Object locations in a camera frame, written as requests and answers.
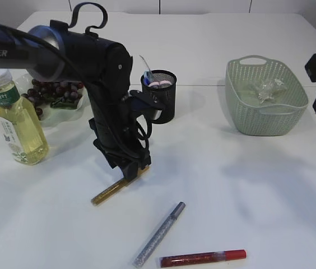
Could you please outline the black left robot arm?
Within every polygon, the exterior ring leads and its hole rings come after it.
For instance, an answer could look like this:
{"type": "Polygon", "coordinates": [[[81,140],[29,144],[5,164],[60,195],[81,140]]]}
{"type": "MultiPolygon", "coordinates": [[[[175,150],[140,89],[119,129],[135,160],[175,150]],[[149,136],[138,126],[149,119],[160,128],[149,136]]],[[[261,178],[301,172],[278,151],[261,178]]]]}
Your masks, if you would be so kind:
{"type": "Polygon", "coordinates": [[[148,140],[128,94],[133,58],[124,45],[74,33],[60,21],[23,32],[0,25],[0,68],[25,69],[41,82],[82,82],[93,117],[94,145],[127,180],[151,164],[148,140]]]}

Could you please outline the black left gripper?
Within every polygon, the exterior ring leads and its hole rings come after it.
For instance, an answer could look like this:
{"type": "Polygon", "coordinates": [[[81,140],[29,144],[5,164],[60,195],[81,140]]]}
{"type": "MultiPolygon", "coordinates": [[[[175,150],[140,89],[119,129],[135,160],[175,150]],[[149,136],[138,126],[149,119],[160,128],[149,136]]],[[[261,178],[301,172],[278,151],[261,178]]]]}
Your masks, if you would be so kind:
{"type": "Polygon", "coordinates": [[[94,117],[89,121],[96,134],[94,145],[109,165],[120,167],[124,179],[137,178],[138,168],[151,164],[149,135],[137,123],[129,98],[133,58],[123,44],[100,38],[96,33],[62,33],[65,80],[82,81],[94,117]]]}

